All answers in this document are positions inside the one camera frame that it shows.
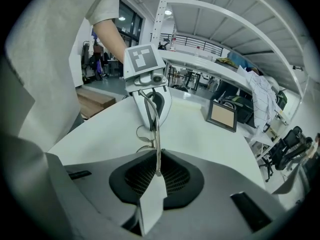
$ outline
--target metal pole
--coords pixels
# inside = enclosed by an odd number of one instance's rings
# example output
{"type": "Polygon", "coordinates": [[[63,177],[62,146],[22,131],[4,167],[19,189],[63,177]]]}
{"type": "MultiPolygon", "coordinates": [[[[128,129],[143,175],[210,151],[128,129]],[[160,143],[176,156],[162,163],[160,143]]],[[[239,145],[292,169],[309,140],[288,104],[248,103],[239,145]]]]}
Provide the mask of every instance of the metal pole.
{"type": "Polygon", "coordinates": [[[152,38],[151,43],[153,43],[156,47],[159,45],[160,35],[161,35],[161,27],[165,18],[165,11],[167,8],[167,0],[160,0],[158,9],[156,11],[155,21],[153,25],[152,38]]]}
{"type": "Polygon", "coordinates": [[[154,111],[155,129],[153,129],[153,134],[156,142],[156,169],[155,174],[161,176],[161,148],[160,148],[160,126],[159,126],[159,115],[155,104],[147,97],[143,90],[139,90],[138,93],[146,99],[154,111]]]}

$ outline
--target person's arm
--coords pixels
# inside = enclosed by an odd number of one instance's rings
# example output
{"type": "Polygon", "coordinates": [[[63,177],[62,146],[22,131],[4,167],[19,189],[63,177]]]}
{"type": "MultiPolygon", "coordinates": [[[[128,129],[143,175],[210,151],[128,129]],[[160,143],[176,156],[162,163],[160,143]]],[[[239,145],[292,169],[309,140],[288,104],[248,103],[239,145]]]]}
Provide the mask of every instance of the person's arm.
{"type": "Polygon", "coordinates": [[[125,49],[127,46],[112,19],[103,20],[94,24],[93,30],[104,47],[116,56],[121,63],[124,63],[125,49]]]}

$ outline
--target ceiling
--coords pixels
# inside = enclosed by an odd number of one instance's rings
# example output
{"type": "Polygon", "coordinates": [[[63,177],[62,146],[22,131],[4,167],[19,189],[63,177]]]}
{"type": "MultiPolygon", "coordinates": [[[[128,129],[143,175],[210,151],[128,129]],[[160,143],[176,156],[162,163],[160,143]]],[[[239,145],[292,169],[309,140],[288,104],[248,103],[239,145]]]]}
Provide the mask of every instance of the ceiling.
{"type": "MultiPolygon", "coordinates": [[[[156,15],[160,0],[142,0],[156,15]]],[[[262,31],[280,50],[290,65],[304,67],[301,35],[295,32],[291,21],[284,20],[265,0],[197,0],[219,6],[249,21],[262,31]]],[[[274,77],[280,86],[299,93],[288,67],[256,32],[239,21],[205,8],[172,4],[177,31],[210,41],[243,55],[266,75],[274,77]]]]}

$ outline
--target white t-shirt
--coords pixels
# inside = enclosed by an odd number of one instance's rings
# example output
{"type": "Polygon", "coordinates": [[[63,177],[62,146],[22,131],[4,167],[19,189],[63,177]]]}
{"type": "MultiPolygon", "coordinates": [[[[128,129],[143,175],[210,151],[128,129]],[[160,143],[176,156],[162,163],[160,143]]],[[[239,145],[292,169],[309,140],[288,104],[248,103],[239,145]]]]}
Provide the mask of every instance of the white t-shirt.
{"type": "Polygon", "coordinates": [[[118,18],[119,0],[32,0],[5,43],[35,100],[19,136],[43,151],[69,132],[80,112],[69,55],[84,17],[91,25],[118,18]]]}

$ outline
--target white shelf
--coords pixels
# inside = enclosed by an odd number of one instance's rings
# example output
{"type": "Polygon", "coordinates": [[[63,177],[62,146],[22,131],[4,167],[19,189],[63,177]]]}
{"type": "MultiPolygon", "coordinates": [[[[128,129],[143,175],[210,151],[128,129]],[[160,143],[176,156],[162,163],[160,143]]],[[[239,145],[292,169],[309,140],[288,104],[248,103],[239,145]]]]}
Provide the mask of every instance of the white shelf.
{"type": "MultiPolygon", "coordinates": [[[[224,67],[204,58],[195,57],[177,51],[159,50],[159,52],[163,60],[169,62],[173,66],[178,66],[209,74],[225,82],[228,82],[249,94],[252,93],[251,87],[248,84],[247,80],[242,75],[233,72],[227,67],[224,67]]],[[[287,125],[290,124],[289,118],[285,115],[285,113],[282,110],[278,113],[278,115],[281,116],[283,122],[286,122],[287,125]]]]}

